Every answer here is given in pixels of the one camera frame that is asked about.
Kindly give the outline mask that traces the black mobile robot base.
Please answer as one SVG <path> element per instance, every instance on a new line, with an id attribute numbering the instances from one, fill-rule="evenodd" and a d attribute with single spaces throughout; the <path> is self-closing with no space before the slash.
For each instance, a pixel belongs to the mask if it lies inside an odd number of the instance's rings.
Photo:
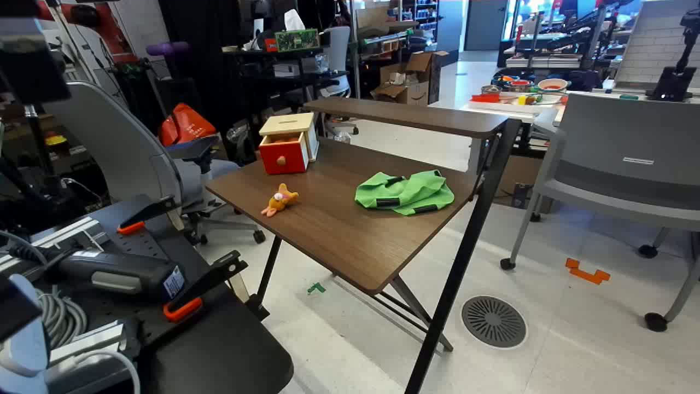
<path id="1" fill-rule="evenodd" d="M 135 320 L 146 394 L 278 394 L 292 376 L 291 354 L 227 281 L 208 290 L 193 316 L 172 323 L 161 315 L 161 306 L 211 262 L 149 196 L 112 203 L 35 236 L 1 232 L 1 242 L 20 248 L 17 255 L 1 253 L 5 273 L 39 268 L 87 310 L 91 323 Z M 78 249 L 140 268 L 140 290 L 95 288 L 87 277 L 60 271 L 58 265 Z"/>

